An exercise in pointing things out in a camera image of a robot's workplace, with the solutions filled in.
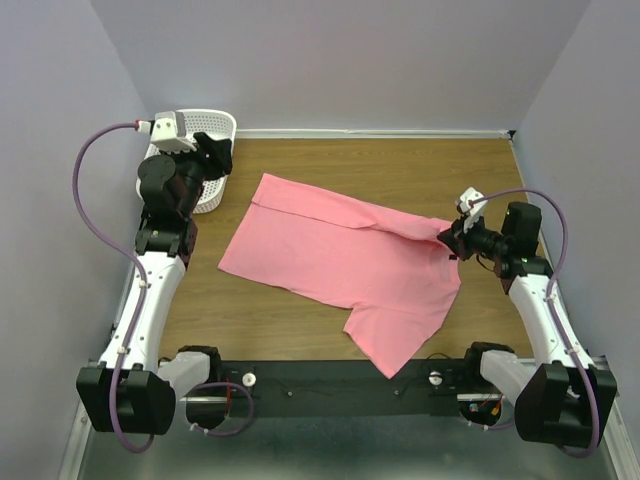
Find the pink t shirt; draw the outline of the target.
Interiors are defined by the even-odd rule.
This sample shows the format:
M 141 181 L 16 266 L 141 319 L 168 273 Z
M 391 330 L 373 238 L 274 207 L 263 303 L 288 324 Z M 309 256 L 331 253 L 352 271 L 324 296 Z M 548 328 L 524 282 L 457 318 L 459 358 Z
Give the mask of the pink t shirt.
M 443 325 L 461 281 L 444 220 L 263 175 L 219 269 L 349 310 L 343 327 L 394 377 Z

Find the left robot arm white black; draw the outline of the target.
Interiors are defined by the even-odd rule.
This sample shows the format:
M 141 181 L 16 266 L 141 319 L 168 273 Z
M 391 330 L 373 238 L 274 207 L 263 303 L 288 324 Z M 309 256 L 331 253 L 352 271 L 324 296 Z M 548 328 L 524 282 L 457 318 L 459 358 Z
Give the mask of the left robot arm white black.
M 183 151 L 166 149 L 138 167 L 141 222 L 122 254 L 133 279 L 116 330 L 96 365 L 80 369 L 76 389 L 94 429 L 165 434 L 178 401 L 192 390 L 214 393 L 222 380 L 214 347 L 187 346 L 159 365 L 170 306 L 197 238 L 196 206 L 206 182 L 232 171 L 233 141 L 197 132 Z

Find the white plastic laundry basket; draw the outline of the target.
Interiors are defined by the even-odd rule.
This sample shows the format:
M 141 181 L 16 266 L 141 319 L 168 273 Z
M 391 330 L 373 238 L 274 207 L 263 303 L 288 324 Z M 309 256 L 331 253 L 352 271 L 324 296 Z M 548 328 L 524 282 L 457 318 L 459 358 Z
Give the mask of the white plastic laundry basket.
M 163 154 L 177 164 L 203 165 L 205 180 L 194 212 L 209 213 L 218 207 L 233 168 L 237 130 L 233 115 L 214 109 L 165 111 L 152 120 L 138 120 L 136 130 L 149 136 L 146 158 Z

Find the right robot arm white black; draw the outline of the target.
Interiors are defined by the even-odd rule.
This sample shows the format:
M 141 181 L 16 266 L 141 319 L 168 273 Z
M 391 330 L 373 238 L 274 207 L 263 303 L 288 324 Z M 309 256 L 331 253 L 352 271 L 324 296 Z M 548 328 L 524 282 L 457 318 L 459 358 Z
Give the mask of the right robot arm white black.
M 512 202 L 493 231 L 484 222 L 487 204 L 487 196 L 467 189 L 456 202 L 459 219 L 438 238 L 459 260 L 492 262 L 524 323 L 535 369 L 528 372 L 503 347 L 474 347 L 477 357 L 461 365 L 461 382 L 474 392 L 493 384 L 512 403 L 521 439 L 587 456 L 601 441 L 617 382 L 582 348 L 559 299 L 557 270 L 537 253 L 540 208 Z

